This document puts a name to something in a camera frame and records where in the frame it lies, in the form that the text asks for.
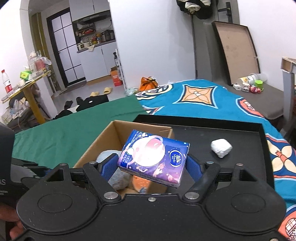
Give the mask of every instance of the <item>red bottle label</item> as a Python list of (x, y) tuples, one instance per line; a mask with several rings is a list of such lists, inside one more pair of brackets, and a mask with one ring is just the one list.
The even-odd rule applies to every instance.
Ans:
[(6, 90), (6, 93), (9, 93), (10, 91), (12, 91), (12, 86), (11, 86), (11, 84), (5, 86), (5, 90)]

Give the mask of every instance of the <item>range hood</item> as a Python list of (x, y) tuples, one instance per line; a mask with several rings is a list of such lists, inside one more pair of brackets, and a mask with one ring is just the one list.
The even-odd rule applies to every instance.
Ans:
[(76, 21), (76, 23), (85, 25), (85, 24), (88, 24), (88, 23), (94, 23), (94, 22), (97, 22), (97, 21), (100, 21), (100, 20), (104, 20), (104, 19), (110, 18), (110, 17), (111, 17), (111, 12), (110, 12), (110, 10), (107, 10), (107, 11), (104, 11), (104, 12), (100, 12), (100, 13), (96, 13), (96, 14), (87, 16), (85, 18), (78, 19)]

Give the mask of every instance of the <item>kitchen cabinet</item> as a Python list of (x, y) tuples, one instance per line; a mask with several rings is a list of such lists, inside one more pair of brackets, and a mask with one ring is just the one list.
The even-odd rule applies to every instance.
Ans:
[(78, 56), (82, 64), (86, 81), (109, 75), (101, 46), (95, 47), (92, 52), (86, 50), (78, 53)]
[(95, 13), (110, 10), (108, 0), (93, 0), (93, 3)]
[(69, 0), (72, 21), (94, 14), (93, 0)]
[(101, 47), (103, 51), (106, 68), (109, 74), (110, 69), (116, 65), (114, 61), (113, 53), (115, 52), (115, 49), (117, 49), (117, 45), (116, 45), (116, 42), (113, 42), (113, 43), (102, 45)]

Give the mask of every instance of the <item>orange bag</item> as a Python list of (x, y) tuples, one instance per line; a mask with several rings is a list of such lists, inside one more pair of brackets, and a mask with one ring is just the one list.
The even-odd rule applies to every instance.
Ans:
[(152, 90), (157, 87), (158, 83), (156, 82), (156, 79), (153, 79), (152, 77), (142, 77), (139, 91)]

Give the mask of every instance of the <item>gray plush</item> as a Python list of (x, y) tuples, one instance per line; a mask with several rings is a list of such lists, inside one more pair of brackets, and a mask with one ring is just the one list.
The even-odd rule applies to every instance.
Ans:
[[(110, 156), (112, 153), (116, 153), (118, 154), (118, 156), (120, 156), (121, 151), (117, 151), (117, 150), (107, 150), (107, 151), (103, 151), (96, 159), (96, 162), (100, 163), (102, 161), (104, 161), (108, 156)], [(119, 190), (119, 189), (124, 189), (128, 186), (130, 179), (131, 179), (131, 174), (126, 173), (121, 171), (119, 168), (117, 168), (117, 170), (115, 171), (115, 173), (113, 174), (113, 176), (110, 178), (110, 180), (108, 181), (108, 183), (115, 189), (115, 190)]]

